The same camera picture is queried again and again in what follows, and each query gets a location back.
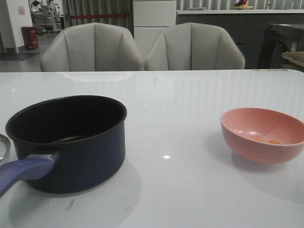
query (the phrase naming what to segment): red trash can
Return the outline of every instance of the red trash can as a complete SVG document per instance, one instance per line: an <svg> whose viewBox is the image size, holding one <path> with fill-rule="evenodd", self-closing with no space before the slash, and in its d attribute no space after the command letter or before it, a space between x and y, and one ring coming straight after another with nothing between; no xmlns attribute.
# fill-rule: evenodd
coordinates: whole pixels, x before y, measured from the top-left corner
<svg viewBox="0 0 304 228"><path fill-rule="evenodd" d="M34 50L38 48L38 39L36 35L36 28L34 26L21 27L24 47L26 50Z"/></svg>

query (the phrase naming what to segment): white chair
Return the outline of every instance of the white chair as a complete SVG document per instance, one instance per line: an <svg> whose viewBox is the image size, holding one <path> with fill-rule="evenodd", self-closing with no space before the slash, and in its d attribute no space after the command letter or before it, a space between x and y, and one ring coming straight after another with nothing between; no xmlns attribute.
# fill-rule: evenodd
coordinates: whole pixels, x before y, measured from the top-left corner
<svg viewBox="0 0 304 228"><path fill-rule="evenodd" d="M161 30L145 70L244 69L245 58L221 27L184 23Z"/></svg>
<svg viewBox="0 0 304 228"><path fill-rule="evenodd" d="M140 71L143 59L129 30L89 23L62 30L44 53L41 71Z"/></svg>

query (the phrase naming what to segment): black saucepan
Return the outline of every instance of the black saucepan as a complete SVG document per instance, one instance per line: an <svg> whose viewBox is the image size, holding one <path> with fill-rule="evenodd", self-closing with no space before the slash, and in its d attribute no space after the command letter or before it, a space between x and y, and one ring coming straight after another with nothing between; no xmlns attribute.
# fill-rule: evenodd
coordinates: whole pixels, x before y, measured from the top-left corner
<svg viewBox="0 0 304 228"><path fill-rule="evenodd" d="M6 124L17 161L0 166L0 197L19 180L63 194L94 187L125 158L125 106L108 97L77 95L44 101Z"/></svg>

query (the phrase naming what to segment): pot handle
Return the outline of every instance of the pot handle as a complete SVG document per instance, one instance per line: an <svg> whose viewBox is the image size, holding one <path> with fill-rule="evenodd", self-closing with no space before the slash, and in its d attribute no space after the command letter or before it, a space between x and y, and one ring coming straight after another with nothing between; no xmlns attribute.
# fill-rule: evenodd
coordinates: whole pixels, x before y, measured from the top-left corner
<svg viewBox="0 0 304 228"><path fill-rule="evenodd" d="M25 159L8 162L0 166L0 198L17 181L37 180L47 175L52 168L59 153L32 154Z"/></svg>

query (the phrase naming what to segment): curtain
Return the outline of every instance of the curtain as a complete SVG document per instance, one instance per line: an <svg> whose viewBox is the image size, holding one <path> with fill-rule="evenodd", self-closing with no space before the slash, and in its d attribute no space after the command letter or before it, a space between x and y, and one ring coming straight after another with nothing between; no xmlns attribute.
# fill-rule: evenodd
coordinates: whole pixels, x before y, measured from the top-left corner
<svg viewBox="0 0 304 228"><path fill-rule="evenodd" d="M177 10L205 8L206 10L230 10L238 0L177 0ZM254 9L304 9L304 0L248 0L248 6Z"/></svg>
<svg viewBox="0 0 304 228"><path fill-rule="evenodd" d="M132 31L132 0L62 0L66 26L100 22L128 28ZM113 15L127 13L127 17L71 19L70 16Z"/></svg>

